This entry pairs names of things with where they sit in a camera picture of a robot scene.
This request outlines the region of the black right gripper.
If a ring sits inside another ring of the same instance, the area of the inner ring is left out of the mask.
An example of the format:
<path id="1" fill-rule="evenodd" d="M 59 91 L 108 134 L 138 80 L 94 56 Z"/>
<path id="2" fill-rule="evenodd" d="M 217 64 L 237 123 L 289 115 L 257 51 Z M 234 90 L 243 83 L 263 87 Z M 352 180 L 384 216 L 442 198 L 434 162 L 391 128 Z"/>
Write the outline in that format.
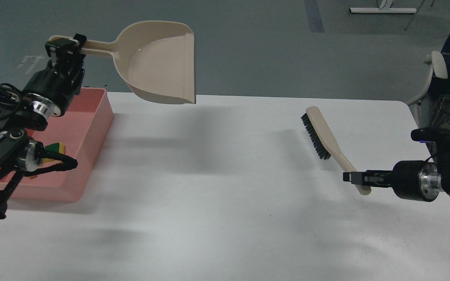
<path id="1" fill-rule="evenodd" d="M 441 175 L 436 164 L 421 160 L 400 161 L 392 171 L 346 171 L 343 172 L 343 181 L 367 187 L 391 187 L 400 199 L 413 201 L 432 202 L 442 192 Z"/>

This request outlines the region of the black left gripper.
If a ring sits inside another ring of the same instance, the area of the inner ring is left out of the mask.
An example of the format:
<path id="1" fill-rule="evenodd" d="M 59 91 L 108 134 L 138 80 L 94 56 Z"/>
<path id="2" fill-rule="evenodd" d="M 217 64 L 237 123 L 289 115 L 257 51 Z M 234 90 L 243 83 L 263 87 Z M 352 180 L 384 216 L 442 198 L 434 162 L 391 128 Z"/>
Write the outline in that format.
<path id="1" fill-rule="evenodd" d="M 87 37 L 76 33 L 76 41 L 48 41 L 45 49 L 50 64 L 35 73 L 23 89 L 32 110 L 43 117 L 61 117 L 80 93 L 86 55 L 82 54 Z"/>

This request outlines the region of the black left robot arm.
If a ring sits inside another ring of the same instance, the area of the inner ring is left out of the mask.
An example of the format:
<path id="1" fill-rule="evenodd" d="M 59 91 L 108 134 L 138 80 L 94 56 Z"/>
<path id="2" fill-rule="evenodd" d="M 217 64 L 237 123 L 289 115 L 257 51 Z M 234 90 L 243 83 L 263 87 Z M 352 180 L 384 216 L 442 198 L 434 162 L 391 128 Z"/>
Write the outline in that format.
<path id="1" fill-rule="evenodd" d="M 77 167 L 76 159 L 47 150 L 27 130 L 44 131 L 48 119 L 63 116 L 80 93 L 85 44 L 82 34 L 52 37 L 45 44 L 48 64 L 23 90 L 0 83 L 0 220 L 23 178 Z"/>

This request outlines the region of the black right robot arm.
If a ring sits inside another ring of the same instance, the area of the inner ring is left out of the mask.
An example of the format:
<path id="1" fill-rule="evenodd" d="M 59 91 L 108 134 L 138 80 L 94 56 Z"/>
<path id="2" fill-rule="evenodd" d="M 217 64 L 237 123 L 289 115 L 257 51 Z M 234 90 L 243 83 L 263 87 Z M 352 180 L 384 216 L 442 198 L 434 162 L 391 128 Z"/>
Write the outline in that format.
<path id="1" fill-rule="evenodd" d="M 390 187 L 400 199 L 432 202 L 441 192 L 450 196 L 450 129 L 419 128 L 415 142 L 432 144 L 436 151 L 426 160 L 403 160 L 392 170 L 346 171 L 343 181 L 363 187 Z"/>

